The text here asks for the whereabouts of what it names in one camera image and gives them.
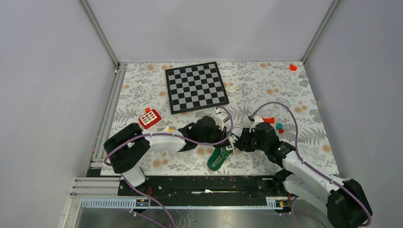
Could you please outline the floral table mat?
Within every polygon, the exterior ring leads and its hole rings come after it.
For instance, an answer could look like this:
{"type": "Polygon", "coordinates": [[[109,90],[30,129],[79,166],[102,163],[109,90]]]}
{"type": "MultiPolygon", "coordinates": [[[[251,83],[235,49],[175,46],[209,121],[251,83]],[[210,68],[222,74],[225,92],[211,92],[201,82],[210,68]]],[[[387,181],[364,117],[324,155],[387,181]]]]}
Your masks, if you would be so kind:
{"type": "MultiPolygon", "coordinates": [[[[290,71],[290,62],[219,62],[218,68],[224,86],[238,86],[240,91],[227,93],[235,127],[244,127],[248,115],[256,112],[265,118],[275,118],[285,132],[279,138],[298,146],[300,154],[331,174],[338,174],[336,161],[323,126],[317,102],[301,62],[295,62],[296,71],[290,71]]],[[[166,126],[178,129],[213,115],[213,107],[171,114],[165,70],[184,67],[186,63],[132,63],[126,68],[120,95],[112,120],[110,135],[145,113],[155,109],[161,121],[151,131],[162,131],[166,126]]],[[[211,146],[198,146],[188,152],[148,152],[139,161],[147,176],[151,175],[212,175],[207,161],[213,153],[211,146]]]]}

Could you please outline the red arch block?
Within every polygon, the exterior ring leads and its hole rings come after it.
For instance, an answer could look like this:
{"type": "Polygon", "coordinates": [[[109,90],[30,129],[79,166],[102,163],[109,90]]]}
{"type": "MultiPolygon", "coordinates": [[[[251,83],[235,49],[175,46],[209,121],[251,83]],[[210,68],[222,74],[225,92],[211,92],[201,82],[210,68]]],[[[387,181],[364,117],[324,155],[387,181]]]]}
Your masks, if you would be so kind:
{"type": "Polygon", "coordinates": [[[270,124],[274,124],[274,123],[275,123],[275,118],[274,118],[274,117],[271,117],[271,118],[263,118],[263,117],[262,117],[262,120],[263,120],[264,122],[268,122],[268,123],[270,123],[270,124]]]}

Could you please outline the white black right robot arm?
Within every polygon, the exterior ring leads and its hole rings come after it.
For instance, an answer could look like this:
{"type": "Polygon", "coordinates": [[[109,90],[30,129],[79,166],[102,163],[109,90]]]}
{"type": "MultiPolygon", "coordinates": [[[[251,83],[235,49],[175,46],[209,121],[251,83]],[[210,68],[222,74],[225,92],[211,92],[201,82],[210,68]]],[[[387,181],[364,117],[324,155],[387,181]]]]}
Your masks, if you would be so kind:
{"type": "Polygon", "coordinates": [[[373,215],[362,186],[354,179],[344,180],[311,165],[297,155],[297,149],[281,141],[268,122],[254,128],[235,128],[234,146],[245,152],[262,151],[281,167],[272,183],[280,196],[291,193],[326,214],[335,228],[358,228],[373,215]]]}

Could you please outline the black grey chessboard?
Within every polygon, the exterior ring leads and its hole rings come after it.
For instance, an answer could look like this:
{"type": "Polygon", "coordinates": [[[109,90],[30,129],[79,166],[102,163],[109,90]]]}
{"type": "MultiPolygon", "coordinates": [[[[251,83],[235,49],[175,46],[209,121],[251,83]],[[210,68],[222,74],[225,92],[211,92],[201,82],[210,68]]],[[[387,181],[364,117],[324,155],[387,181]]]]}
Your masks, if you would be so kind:
{"type": "Polygon", "coordinates": [[[165,70],[171,114],[229,104],[218,63],[165,70]]]}

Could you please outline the stacked colourful toy bricks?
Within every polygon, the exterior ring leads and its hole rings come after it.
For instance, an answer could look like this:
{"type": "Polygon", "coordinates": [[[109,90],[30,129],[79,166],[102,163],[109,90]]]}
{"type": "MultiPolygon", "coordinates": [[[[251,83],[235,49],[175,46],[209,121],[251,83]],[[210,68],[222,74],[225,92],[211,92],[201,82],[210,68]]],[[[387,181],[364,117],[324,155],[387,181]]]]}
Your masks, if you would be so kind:
{"type": "Polygon", "coordinates": [[[175,131],[175,129],[174,128],[170,128],[169,126],[166,126],[163,130],[162,130],[162,132],[174,132],[175,131]]]}

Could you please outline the small wooden piece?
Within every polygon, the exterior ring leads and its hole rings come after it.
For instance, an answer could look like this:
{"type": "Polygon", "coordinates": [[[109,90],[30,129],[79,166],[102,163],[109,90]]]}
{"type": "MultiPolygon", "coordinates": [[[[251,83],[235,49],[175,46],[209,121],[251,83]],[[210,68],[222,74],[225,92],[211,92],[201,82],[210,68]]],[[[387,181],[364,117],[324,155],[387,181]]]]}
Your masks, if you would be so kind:
{"type": "Polygon", "coordinates": [[[240,87],[238,86],[225,86],[224,89],[227,93],[236,93],[240,91],[240,87]]]}

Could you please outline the red toy brick window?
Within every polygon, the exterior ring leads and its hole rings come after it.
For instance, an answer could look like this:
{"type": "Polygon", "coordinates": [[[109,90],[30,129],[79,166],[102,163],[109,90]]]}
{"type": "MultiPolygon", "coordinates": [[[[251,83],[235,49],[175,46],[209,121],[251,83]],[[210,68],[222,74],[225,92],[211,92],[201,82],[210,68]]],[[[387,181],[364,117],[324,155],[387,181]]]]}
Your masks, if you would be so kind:
{"type": "Polygon", "coordinates": [[[144,129],[149,129],[159,121],[161,121],[161,116],[155,109],[146,108],[145,114],[138,118],[140,125],[144,129]]]}

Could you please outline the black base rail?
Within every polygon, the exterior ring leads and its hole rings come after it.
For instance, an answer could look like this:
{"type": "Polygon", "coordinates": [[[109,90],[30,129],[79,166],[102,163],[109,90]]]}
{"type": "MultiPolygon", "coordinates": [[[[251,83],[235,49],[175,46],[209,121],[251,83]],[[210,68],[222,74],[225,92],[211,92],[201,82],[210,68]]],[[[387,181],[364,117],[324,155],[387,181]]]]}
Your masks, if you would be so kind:
{"type": "Polygon", "coordinates": [[[148,176],[133,190],[120,179],[117,198],[85,199],[111,209],[283,209],[294,195],[269,176],[148,176]]]}

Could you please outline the teal cube block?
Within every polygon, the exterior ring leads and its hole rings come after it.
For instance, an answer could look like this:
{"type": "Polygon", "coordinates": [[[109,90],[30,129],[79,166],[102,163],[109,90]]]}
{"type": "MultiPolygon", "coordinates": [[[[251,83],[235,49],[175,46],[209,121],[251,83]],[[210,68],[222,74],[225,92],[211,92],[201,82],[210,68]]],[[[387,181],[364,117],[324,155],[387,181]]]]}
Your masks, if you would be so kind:
{"type": "Polygon", "coordinates": [[[283,129],[283,124],[282,123],[277,123],[276,124],[276,129],[277,130],[282,130],[283,129]]]}

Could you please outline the red wedge block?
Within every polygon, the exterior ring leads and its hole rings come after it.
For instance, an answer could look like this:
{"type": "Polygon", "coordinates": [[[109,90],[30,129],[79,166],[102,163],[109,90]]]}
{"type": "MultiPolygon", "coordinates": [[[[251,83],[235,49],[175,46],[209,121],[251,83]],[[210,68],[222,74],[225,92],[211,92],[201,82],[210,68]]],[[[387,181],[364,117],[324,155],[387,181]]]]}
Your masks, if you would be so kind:
{"type": "Polygon", "coordinates": [[[290,64],[289,69],[290,69],[290,71],[296,71],[297,67],[294,64],[290,64]]]}

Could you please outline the green canvas sneaker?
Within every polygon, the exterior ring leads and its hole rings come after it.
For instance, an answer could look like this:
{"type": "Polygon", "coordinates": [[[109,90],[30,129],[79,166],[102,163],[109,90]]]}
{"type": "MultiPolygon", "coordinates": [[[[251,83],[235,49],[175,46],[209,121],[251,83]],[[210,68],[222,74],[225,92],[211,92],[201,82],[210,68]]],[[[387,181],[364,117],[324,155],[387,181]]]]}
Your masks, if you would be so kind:
{"type": "Polygon", "coordinates": [[[235,151],[235,143],[240,138],[241,134],[242,128],[235,127],[235,129],[230,134],[230,137],[228,138],[229,145],[221,148],[216,148],[213,151],[212,155],[207,161],[207,168],[210,171],[218,171],[221,168],[226,159],[235,151]]]}

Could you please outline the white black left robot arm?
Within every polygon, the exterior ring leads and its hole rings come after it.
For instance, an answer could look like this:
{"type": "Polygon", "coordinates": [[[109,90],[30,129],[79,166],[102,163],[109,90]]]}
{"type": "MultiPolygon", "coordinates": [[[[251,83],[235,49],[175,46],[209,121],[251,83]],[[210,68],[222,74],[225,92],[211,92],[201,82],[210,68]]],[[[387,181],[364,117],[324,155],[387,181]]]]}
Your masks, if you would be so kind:
{"type": "Polygon", "coordinates": [[[221,112],[212,117],[204,116],[196,123],[172,132],[152,132],[141,129],[137,123],[131,123],[106,140],[104,149],[107,156],[104,163],[129,182],[129,189],[135,195],[142,195],[147,191],[147,183],[138,162],[147,152],[186,152],[198,145],[226,146],[229,143],[226,122],[232,123],[232,118],[221,112]]]}

